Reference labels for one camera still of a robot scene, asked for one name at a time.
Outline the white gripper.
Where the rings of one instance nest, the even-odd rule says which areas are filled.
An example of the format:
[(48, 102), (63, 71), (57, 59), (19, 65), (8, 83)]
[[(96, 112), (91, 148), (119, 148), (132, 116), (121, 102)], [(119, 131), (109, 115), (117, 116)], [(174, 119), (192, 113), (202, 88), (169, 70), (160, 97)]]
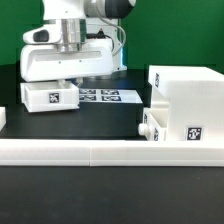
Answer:
[(26, 82), (110, 75), (113, 72), (112, 40), (87, 39), (81, 49), (63, 53), (60, 43), (35, 42), (34, 34), (49, 36), (46, 28), (23, 34), (20, 72)]

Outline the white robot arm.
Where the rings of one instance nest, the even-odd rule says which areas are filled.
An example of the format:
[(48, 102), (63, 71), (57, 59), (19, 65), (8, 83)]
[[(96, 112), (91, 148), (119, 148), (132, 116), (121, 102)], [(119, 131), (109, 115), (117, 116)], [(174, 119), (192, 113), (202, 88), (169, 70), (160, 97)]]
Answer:
[(90, 38), (87, 21), (108, 24), (130, 14), (136, 0), (42, 0), (44, 25), (23, 34), (21, 77), (27, 82), (109, 75), (113, 44)]

